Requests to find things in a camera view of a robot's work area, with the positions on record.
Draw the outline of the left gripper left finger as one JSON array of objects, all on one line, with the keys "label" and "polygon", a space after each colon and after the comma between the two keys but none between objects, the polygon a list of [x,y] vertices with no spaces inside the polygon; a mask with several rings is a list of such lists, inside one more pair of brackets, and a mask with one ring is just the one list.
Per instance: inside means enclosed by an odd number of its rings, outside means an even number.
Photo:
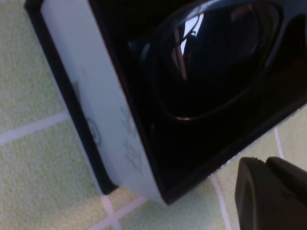
[{"label": "left gripper left finger", "polygon": [[235,202],[242,230],[305,230],[307,206],[263,162],[239,161]]}]

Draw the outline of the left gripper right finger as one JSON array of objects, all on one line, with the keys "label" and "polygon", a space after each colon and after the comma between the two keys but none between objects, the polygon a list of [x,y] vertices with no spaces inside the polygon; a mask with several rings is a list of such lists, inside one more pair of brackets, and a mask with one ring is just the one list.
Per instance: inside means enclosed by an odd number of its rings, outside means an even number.
[{"label": "left gripper right finger", "polygon": [[307,172],[278,157],[269,157],[267,166],[294,193],[297,199],[307,205]]}]

